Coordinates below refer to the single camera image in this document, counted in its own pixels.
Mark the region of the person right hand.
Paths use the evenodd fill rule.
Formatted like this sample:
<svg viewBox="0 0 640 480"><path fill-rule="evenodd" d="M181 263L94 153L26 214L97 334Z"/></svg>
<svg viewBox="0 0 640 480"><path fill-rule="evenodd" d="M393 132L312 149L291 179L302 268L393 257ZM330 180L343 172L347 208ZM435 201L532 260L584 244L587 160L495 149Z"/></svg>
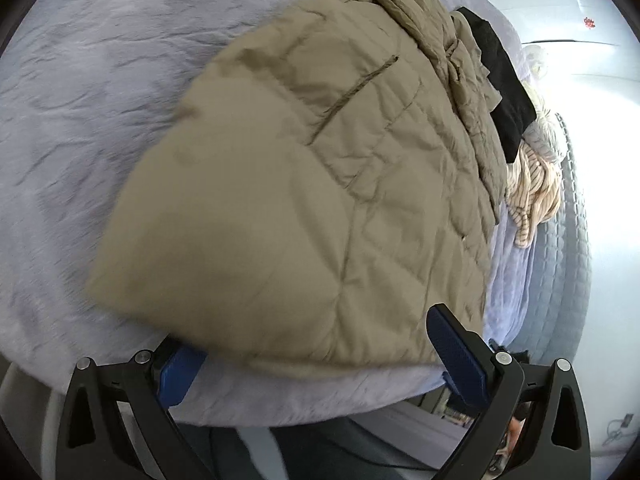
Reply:
<svg viewBox="0 0 640 480"><path fill-rule="evenodd" d="M514 451L515 445L518 443L518 438L520 437L524 422L526 421L529 412L529 402L521 403L515 409L509 425L506 427L506 433L498 446L498 450L488 466L486 471L487 478L498 478L506 469L506 464Z"/></svg>

